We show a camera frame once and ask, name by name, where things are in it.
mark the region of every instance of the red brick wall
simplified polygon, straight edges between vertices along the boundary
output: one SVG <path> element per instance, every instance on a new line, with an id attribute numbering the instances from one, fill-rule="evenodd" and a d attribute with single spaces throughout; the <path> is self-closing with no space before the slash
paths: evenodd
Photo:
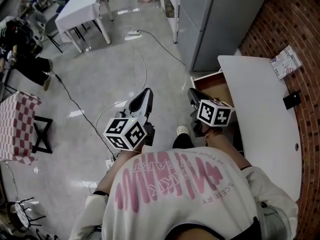
<path id="1" fill-rule="evenodd" d="M 302 145 L 297 239 L 320 239 L 320 0 L 265 0 L 239 49 L 272 58 L 289 44 L 302 61 L 285 77 L 302 101 L 295 108 Z"/>

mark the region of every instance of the sneaker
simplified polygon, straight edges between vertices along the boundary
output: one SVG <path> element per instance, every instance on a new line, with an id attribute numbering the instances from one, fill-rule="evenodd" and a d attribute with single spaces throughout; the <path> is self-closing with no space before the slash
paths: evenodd
<path id="1" fill-rule="evenodd" d="M 49 84 L 50 84 L 50 81 L 51 81 L 51 76 L 49 76 L 45 81 L 44 81 L 44 84 L 43 84 L 43 90 L 46 92 L 49 88 Z"/>
<path id="2" fill-rule="evenodd" d="M 41 42 L 44 42 L 46 40 L 48 40 L 48 37 L 46 37 L 45 35 L 41 36 L 41 39 L 40 39 Z"/>
<path id="3" fill-rule="evenodd" d="M 176 135 L 179 136 L 180 134 L 189 134 L 189 130 L 187 127 L 185 127 L 184 125 L 180 125 L 177 129 L 176 129 Z"/>

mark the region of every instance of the red and white checkered box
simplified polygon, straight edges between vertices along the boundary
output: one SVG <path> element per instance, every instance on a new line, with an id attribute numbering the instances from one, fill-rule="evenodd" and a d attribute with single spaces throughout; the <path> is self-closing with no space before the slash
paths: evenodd
<path id="1" fill-rule="evenodd" d="M 35 109 L 40 104 L 38 96 L 20 91 L 0 104 L 0 161 L 30 156 Z"/>

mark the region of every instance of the white cable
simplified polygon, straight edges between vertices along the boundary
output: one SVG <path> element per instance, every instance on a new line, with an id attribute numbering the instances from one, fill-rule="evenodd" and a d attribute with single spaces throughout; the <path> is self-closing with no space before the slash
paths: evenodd
<path id="1" fill-rule="evenodd" d="M 91 182 L 89 185 L 88 185 L 88 190 L 89 190 L 89 192 L 90 192 L 90 195 L 92 195 L 92 193 L 91 193 L 91 190 L 90 190 L 90 186 L 93 184 L 93 183 L 96 183 L 96 185 L 98 186 L 98 182 L 100 182 L 101 180 L 96 180 L 96 181 L 93 181 L 93 182 Z"/>
<path id="2" fill-rule="evenodd" d="M 147 82 L 147 67 L 146 67 L 146 63 L 145 63 L 145 61 L 144 61 L 144 58 L 142 58 L 142 56 L 135 50 L 135 48 L 132 47 L 132 49 L 135 51 L 136 54 L 139 55 L 139 57 L 141 58 L 141 61 L 142 61 L 143 65 L 144 65 L 145 78 L 144 78 L 144 84 L 143 84 L 143 86 L 142 86 L 142 88 L 141 88 L 141 91 L 142 91 L 142 90 L 145 88 L 145 85 L 146 85 L 146 82 Z M 95 121 L 95 128 L 97 129 L 98 121 L 99 121 L 99 119 L 101 118 L 101 116 L 103 115 L 103 113 L 104 113 L 106 110 L 108 110 L 108 109 L 110 109 L 110 108 L 112 108 L 112 107 L 114 107 L 114 106 L 116 106 L 116 105 L 118 105 L 118 104 L 120 104 L 120 103 L 127 102 L 127 101 L 128 101 L 128 99 L 125 99 L 125 100 L 122 100 L 122 101 L 117 102 L 116 104 L 113 104 L 113 105 L 111 105 L 111 106 L 106 107 L 106 108 L 101 112 L 101 114 L 99 115 L 99 117 L 97 118 L 97 120 Z"/>

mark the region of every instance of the white shoe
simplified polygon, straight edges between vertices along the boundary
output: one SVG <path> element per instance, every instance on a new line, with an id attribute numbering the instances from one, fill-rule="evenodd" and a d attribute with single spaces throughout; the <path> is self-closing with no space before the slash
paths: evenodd
<path id="1" fill-rule="evenodd" d="M 180 134 L 189 134 L 189 130 L 187 127 L 185 127 L 184 125 L 180 125 L 177 129 L 176 129 L 176 135 L 179 136 Z"/>
<path id="2" fill-rule="evenodd" d="M 44 42 L 46 40 L 48 40 L 48 37 L 46 37 L 45 35 L 41 36 L 41 39 L 40 39 L 41 42 Z"/>

